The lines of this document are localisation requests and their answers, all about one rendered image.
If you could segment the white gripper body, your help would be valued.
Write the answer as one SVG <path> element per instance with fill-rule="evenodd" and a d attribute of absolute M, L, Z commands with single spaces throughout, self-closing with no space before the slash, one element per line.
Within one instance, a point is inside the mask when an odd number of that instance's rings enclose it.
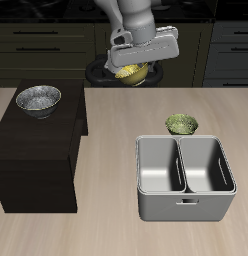
<path fill-rule="evenodd" d="M 145 39 L 146 32 L 139 33 L 140 39 L 136 42 L 130 31 L 115 29 L 111 35 L 112 47 L 107 53 L 104 68 L 116 74 L 127 65 L 177 57 L 178 30 L 167 26 L 157 28 L 155 32 L 155 37 L 150 39 Z"/>

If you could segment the yellow bowl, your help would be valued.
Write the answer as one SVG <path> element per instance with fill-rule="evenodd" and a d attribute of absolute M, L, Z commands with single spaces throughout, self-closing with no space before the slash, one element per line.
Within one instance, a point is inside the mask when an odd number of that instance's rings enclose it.
<path fill-rule="evenodd" d="M 148 64 L 139 63 L 123 67 L 115 77 L 125 85 L 138 86 L 145 81 L 148 73 Z"/>

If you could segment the green bowl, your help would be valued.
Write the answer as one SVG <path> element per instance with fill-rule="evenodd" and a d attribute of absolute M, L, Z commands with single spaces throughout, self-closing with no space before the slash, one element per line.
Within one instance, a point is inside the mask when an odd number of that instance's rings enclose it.
<path fill-rule="evenodd" d="M 198 128 L 198 122 L 187 114 L 173 114 L 165 121 L 171 135 L 192 135 Z"/>

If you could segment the grey bowl with gold rim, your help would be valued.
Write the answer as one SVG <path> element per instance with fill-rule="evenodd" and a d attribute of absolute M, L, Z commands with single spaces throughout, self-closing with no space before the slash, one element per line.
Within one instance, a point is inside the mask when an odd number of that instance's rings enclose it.
<path fill-rule="evenodd" d="M 59 89 L 49 85 L 37 85 L 19 93 L 16 104 L 28 116 L 45 119 L 57 109 L 60 100 Z"/>

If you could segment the grey drawer cupboard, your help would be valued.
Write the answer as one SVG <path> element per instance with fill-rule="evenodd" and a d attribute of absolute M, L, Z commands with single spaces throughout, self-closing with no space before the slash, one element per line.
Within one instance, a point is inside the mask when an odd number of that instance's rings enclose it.
<path fill-rule="evenodd" d="M 203 86 L 248 88 L 248 21 L 214 24 Z"/>

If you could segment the dark kitchen cupboards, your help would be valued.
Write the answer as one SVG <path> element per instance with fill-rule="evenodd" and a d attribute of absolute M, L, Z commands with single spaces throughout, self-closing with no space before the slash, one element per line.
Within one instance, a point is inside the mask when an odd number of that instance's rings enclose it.
<path fill-rule="evenodd" d="M 202 85 L 210 23 L 176 23 L 180 54 L 162 60 L 160 87 Z M 88 64 L 110 48 L 108 23 L 0 23 L 0 87 L 23 79 L 83 79 Z"/>

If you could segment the black kitchen countertop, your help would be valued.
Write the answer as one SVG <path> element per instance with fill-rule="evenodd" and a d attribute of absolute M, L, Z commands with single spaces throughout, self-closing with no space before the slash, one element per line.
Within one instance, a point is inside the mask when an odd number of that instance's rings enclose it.
<path fill-rule="evenodd" d="M 174 0 L 153 7 L 156 23 L 248 21 L 248 0 Z M 94 0 L 0 0 L 0 23 L 109 23 Z"/>

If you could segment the dark wooden cabinet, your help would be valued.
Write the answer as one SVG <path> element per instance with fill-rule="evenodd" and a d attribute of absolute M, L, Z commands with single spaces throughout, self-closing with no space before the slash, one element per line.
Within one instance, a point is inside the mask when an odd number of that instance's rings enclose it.
<path fill-rule="evenodd" d="M 6 213 L 75 213 L 77 155 L 88 134 L 83 82 L 24 79 L 17 91 L 36 85 L 59 89 L 61 99 L 46 119 L 10 101 L 0 121 L 0 202 Z"/>

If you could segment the white basket with two bins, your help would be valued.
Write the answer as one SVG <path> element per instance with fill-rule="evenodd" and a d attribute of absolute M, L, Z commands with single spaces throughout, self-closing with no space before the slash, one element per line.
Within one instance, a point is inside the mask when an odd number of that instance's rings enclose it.
<path fill-rule="evenodd" d="M 237 193 L 221 141 L 212 135 L 139 136 L 136 169 L 144 221 L 220 221 Z"/>

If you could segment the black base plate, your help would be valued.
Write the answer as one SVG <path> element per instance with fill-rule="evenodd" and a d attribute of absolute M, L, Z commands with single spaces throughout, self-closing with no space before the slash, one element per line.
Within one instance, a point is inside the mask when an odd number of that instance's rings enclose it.
<path fill-rule="evenodd" d="M 85 71 L 86 79 L 91 83 L 94 88 L 129 88 L 120 82 L 113 73 L 104 68 L 107 61 L 106 54 L 99 54 L 96 59 L 91 62 Z M 158 62 L 150 64 L 149 67 L 153 68 L 152 72 L 148 72 L 145 81 L 138 85 L 138 88 L 155 88 L 163 78 L 163 69 Z"/>

